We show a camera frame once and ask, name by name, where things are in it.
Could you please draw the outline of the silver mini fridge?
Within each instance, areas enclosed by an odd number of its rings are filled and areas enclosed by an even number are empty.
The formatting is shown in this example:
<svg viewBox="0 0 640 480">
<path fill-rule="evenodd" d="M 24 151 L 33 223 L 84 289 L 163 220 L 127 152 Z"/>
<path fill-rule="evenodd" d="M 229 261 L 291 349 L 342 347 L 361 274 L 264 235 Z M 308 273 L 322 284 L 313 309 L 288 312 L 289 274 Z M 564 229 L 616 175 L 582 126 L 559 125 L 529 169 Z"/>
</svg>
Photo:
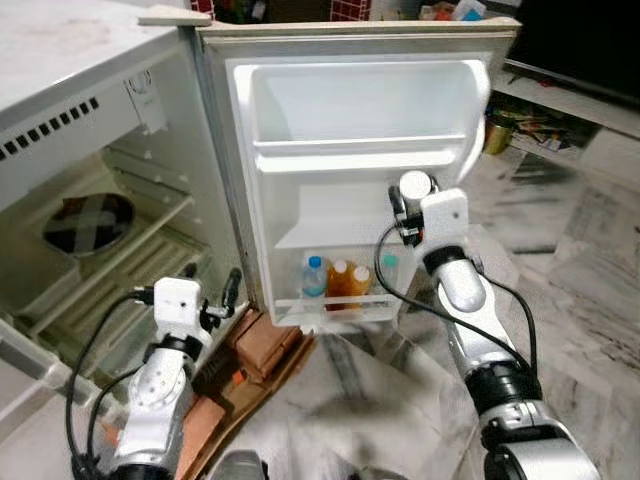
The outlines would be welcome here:
<svg viewBox="0 0 640 480">
<path fill-rule="evenodd" d="M 56 448 L 67 410 L 155 340 L 145 306 L 102 323 L 125 293 L 196 262 L 207 301 L 239 268 L 236 307 L 256 308 L 197 59 L 196 29 L 218 22 L 166 5 L 0 0 L 0 338 L 54 392 Z M 64 198 L 104 192 L 134 205 L 122 241 L 87 256 L 45 242 Z"/>
</svg>

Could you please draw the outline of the clear bottle teal cap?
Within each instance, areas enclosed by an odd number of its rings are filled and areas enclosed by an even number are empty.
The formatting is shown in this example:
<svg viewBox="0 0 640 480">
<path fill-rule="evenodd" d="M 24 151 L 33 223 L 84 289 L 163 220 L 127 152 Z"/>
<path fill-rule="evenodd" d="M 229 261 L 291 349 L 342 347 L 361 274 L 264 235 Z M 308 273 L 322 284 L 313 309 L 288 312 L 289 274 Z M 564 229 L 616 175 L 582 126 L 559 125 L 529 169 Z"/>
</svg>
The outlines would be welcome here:
<svg viewBox="0 0 640 480">
<path fill-rule="evenodd" d="M 393 291 L 403 292 L 402 285 L 399 285 L 401 279 L 401 255 L 397 252 L 387 251 L 380 255 L 379 268 L 383 274 L 384 282 L 378 287 L 380 294 L 389 294 Z"/>
</svg>

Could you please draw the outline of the red clay brick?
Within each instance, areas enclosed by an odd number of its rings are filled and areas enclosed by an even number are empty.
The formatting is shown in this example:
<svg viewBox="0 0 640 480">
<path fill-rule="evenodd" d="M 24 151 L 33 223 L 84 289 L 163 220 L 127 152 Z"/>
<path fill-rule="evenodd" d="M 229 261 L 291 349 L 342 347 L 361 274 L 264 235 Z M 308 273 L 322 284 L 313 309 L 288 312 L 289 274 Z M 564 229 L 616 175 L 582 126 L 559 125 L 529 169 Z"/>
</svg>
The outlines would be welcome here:
<svg viewBox="0 0 640 480">
<path fill-rule="evenodd" d="M 301 337 L 297 326 L 276 326 L 268 314 L 250 308 L 234 326 L 228 340 L 246 375 L 257 381 L 269 378 Z"/>
<path fill-rule="evenodd" d="M 175 480 L 195 480 L 218 443 L 219 425 L 227 411 L 215 399 L 196 396 L 183 422 L 183 444 Z"/>
</svg>

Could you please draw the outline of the orange juice bottle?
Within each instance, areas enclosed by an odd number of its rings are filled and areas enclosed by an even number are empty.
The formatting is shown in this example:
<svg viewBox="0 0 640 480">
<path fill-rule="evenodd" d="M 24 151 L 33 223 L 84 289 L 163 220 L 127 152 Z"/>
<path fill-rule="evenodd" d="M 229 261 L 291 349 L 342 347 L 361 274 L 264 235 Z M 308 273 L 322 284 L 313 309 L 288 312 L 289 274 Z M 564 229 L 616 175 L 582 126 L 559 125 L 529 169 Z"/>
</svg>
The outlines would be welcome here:
<svg viewBox="0 0 640 480">
<path fill-rule="evenodd" d="M 369 268 L 361 265 L 355 266 L 348 275 L 349 296 L 365 296 L 370 292 L 371 284 L 375 282 L 376 278 Z"/>
<path fill-rule="evenodd" d="M 348 297 L 349 289 L 351 289 L 352 266 L 346 260 L 334 260 L 330 262 L 328 270 L 326 270 L 326 298 Z"/>
</svg>

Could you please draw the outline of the gold metal can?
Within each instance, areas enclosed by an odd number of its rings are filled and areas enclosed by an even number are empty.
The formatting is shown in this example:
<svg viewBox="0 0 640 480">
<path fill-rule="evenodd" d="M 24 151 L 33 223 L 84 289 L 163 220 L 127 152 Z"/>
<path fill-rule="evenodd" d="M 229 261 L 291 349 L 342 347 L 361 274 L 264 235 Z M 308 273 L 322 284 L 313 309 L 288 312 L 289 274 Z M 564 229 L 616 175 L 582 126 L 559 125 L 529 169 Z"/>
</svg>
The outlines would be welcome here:
<svg viewBox="0 0 640 480">
<path fill-rule="evenodd" d="M 489 116 L 486 119 L 484 154 L 500 155 L 507 150 L 517 123 L 508 116 Z"/>
</svg>

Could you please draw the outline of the clear bottle blue cap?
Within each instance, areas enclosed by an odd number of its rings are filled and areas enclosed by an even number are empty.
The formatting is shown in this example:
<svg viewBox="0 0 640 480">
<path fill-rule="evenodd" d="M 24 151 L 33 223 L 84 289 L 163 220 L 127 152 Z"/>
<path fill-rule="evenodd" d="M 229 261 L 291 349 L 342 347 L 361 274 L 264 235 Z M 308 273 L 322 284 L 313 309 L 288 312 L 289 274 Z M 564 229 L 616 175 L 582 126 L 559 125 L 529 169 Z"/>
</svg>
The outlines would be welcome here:
<svg viewBox="0 0 640 480">
<path fill-rule="evenodd" d="M 328 288 L 328 269 L 324 257 L 312 255 L 303 261 L 300 291 L 305 298 L 324 297 Z"/>
</svg>

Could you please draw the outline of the colourful printed papers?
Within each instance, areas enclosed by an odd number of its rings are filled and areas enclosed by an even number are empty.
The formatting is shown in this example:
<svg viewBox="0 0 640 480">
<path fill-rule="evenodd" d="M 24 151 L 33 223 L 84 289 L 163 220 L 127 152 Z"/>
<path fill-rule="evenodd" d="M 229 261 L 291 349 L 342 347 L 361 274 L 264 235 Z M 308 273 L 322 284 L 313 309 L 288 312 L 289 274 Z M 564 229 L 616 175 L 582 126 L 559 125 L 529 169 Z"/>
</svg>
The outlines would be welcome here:
<svg viewBox="0 0 640 480">
<path fill-rule="evenodd" d="M 596 133 L 593 123 L 544 106 L 520 102 L 507 111 L 515 120 L 516 131 L 536 145 L 559 151 L 568 147 L 585 147 Z"/>
</svg>

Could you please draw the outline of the black round dish grey cross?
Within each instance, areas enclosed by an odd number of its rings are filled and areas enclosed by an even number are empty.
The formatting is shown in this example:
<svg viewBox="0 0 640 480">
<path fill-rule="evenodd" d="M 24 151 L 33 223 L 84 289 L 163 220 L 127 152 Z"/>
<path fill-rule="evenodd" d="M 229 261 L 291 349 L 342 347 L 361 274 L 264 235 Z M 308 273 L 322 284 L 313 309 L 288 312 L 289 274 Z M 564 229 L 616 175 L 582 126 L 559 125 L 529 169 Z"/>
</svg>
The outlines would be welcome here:
<svg viewBox="0 0 640 480">
<path fill-rule="evenodd" d="M 64 198 L 42 229 L 45 242 L 72 256 L 100 253 L 127 236 L 134 223 L 134 205 L 118 193 Z"/>
</svg>

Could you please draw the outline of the grey left robot leg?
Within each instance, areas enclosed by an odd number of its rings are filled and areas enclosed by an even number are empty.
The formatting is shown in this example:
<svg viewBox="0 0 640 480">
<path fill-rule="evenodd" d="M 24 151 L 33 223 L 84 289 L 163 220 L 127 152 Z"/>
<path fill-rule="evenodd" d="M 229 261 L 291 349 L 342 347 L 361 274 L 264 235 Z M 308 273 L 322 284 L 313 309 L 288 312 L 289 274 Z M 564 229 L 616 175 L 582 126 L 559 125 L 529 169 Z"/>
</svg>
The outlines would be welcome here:
<svg viewBox="0 0 640 480">
<path fill-rule="evenodd" d="M 256 451 L 230 451 L 207 480 L 270 480 L 270 477 L 268 465 Z"/>
</svg>

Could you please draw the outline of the white television stand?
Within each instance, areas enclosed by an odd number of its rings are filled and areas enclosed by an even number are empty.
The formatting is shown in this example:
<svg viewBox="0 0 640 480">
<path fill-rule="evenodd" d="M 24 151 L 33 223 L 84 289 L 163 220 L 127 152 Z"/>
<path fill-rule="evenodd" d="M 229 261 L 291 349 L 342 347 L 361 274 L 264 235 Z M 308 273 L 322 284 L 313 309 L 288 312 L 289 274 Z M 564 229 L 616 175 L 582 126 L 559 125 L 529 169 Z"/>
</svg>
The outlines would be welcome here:
<svg viewBox="0 0 640 480">
<path fill-rule="evenodd" d="M 640 140 L 640 114 L 637 108 L 626 108 L 613 102 L 594 99 L 585 93 L 554 84 L 543 86 L 534 78 L 517 76 L 509 70 L 499 70 L 493 74 L 492 87 L 494 91 L 534 102 L 559 113 L 577 116 L 611 131 L 625 134 L 634 140 Z"/>
</svg>

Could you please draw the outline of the black flat television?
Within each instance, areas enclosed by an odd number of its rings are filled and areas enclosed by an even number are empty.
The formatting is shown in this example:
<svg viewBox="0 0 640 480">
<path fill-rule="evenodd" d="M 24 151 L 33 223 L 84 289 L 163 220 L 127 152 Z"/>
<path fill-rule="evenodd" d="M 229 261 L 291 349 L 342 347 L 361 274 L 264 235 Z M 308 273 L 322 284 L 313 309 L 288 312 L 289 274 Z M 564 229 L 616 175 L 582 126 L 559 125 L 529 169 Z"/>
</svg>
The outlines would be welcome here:
<svg viewBox="0 0 640 480">
<path fill-rule="evenodd" d="M 521 0 L 507 60 L 605 99 L 640 104 L 640 0 Z"/>
</svg>

